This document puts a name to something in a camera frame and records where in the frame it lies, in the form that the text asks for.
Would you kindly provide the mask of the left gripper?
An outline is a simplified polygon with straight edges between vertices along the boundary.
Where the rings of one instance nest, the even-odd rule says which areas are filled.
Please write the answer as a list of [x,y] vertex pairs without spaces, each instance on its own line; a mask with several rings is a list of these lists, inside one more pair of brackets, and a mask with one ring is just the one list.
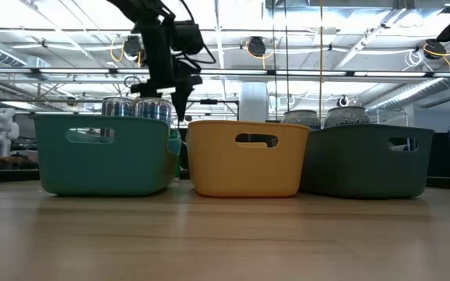
[[[140,98],[161,98],[162,94],[158,92],[158,89],[173,87],[175,83],[168,39],[161,26],[143,27],[141,36],[145,46],[150,80],[131,85],[130,92],[139,94]],[[200,76],[189,76],[176,81],[171,100],[179,120],[184,120],[189,96],[194,86],[199,84],[202,84]]]

